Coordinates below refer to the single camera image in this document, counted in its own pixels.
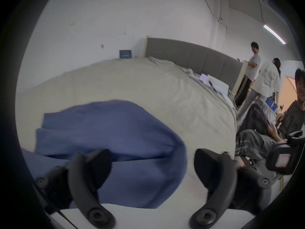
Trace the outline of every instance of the orange wall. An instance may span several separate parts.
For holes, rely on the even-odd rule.
[[[282,112],[286,111],[289,106],[297,100],[295,81],[289,76],[284,76],[284,83],[281,88],[278,99],[278,107],[284,105]]]

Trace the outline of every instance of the smiling man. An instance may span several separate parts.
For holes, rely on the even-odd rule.
[[[236,134],[235,159],[244,166],[240,156],[266,160],[275,143],[285,142],[288,134],[303,130],[305,134],[305,71],[295,72],[297,100],[284,113],[276,117],[277,129],[270,126],[266,114],[258,104],[251,105]]]

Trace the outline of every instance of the gray pants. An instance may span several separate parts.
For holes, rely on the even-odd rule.
[[[251,105],[251,103],[255,100],[256,97],[260,97],[263,99],[263,101],[266,101],[266,97],[259,94],[258,92],[254,91],[253,89],[251,90],[250,94],[246,97],[245,103],[242,106],[242,109],[240,110],[240,112],[238,113],[237,119],[240,119],[243,114],[247,111],[247,109],[249,108],[249,106]]]
[[[276,141],[267,131],[267,116],[258,104],[251,105],[236,134],[235,156],[266,160]]]

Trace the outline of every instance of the blue cloth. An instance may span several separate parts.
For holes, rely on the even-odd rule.
[[[65,166],[76,153],[111,151],[112,170],[98,190],[100,203],[157,208],[177,189],[186,171],[180,137],[128,101],[95,102],[44,114],[36,136],[35,153],[23,150],[34,178]]]

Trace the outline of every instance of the black pants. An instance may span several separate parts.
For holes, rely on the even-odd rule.
[[[258,104],[252,104],[236,134],[235,156],[266,160],[276,141],[267,131],[267,116]]]
[[[246,96],[247,96],[248,91],[249,91],[250,84],[251,84],[251,80],[244,75],[244,78],[242,79],[242,83],[240,83],[238,91],[237,91],[237,93],[236,93],[236,95],[234,97],[236,106],[238,108],[245,101]]]

